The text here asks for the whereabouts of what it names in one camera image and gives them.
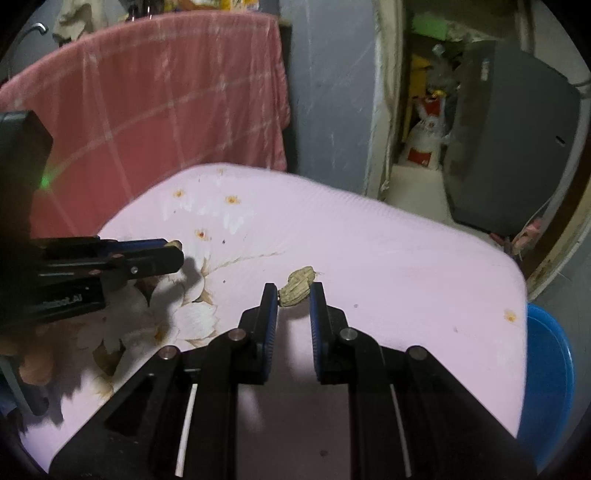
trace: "red towel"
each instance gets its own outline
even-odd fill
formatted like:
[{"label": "red towel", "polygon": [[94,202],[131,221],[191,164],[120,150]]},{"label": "red towel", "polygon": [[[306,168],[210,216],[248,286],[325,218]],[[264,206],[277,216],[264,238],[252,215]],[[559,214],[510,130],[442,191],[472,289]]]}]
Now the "red towel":
[{"label": "red towel", "polygon": [[277,19],[169,14],[83,37],[0,89],[54,138],[33,237],[95,235],[151,186],[200,163],[285,170],[290,118]]}]

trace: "metal bolt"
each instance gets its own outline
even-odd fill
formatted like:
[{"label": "metal bolt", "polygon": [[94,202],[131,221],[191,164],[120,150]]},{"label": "metal bolt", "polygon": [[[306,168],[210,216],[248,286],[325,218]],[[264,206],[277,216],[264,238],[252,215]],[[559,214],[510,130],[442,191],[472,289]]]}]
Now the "metal bolt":
[{"label": "metal bolt", "polygon": [[413,360],[425,360],[428,357],[428,352],[422,346],[412,346],[408,349],[408,354]]},{"label": "metal bolt", "polygon": [[244,340],[246,338],[246,332],[241,328],[234,328],[228,332],[228,338],[232,342],[239,342],[240,340]]},{"label": "metal bolt", "polygon": [[345,342],[351,342],[357,338],[358,333],[357,330],[355,330],[354,328],[347,327],[343,328],[339,332],[339,335]]},{"label": "metal bolt", "polygon": [[178,352],[179,349],[174,345],[167,345],[158,350],[158,356],[163,360],[170,360],[171,358],[177,356]]}]

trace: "yellow object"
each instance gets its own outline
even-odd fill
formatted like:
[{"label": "yellow object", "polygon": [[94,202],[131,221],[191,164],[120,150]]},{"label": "yellow object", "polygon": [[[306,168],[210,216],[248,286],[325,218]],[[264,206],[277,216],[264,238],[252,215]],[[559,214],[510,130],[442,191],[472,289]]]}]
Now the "yellow object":
[{"label": "yellow object", "polygon": [[258,10],[258,0],[220,0],[222,10]]},{"label": "yellow object", "polygon": [[279,291],[279,305],[291,307],[307,298],[315,278],[316,272],[309,266],[292,272],[287,278],[287,285]]},{"label": "yellow object", "polygon": [[164,12],[172,12],[176,8],[177,3],[174,0],[164,0]]},{"label": "yellow object", "polygon": [[177,0],[178,6],[181,10],[211,10],[219,9],[219,0]]},{"label": "yellow object", "polygon": [[408,138],[410,130],[410,119],[413,115],[413,103],[415,98],[423,98],[427,94],[427,67],[431,63],[414,53],[410,61],[410,79],[408,81],[408,100],[402,126],[402,141]]}]

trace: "blue plastic bowl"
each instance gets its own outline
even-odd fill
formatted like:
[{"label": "blue plastic bowl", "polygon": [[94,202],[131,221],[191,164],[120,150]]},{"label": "blue plastic bowl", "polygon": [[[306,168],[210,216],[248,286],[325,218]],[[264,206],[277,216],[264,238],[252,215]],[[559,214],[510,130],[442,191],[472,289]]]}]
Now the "blue plastic bowl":
[{"label": "blue plastic bowl", "polygon": [[544,309],[527,310],[527,375],[517,439],[542,468],[573,405],[574,365],[569,340]]}]

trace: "pink mattress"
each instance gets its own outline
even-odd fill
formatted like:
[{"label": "pink mattress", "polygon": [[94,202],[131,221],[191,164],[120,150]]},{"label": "pink mattress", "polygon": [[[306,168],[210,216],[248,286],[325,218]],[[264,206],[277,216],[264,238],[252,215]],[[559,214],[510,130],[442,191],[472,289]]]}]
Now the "pink mattress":
[{"label": "pink mattress", "polygon": [[[186,262],[150,305],[130,284],[105,311],[56,324],[64,345],[50,415],[26,419],[22,436],[43,468],[160,346],[206,345],[259,304],[265,282],[282,287],[306,265],[351,326],[391,348],[424,345],[517,433],[525,284],[472,235],[301,177],[221,164],[149,189],[100,234],[179,239]],[[93,352],[120,352],[120,341],[106,375]],[[316,381],[307,302],[280,309],[269,383],[240,389],[238,478],[348,478],[347,399],[346,387]]]}]

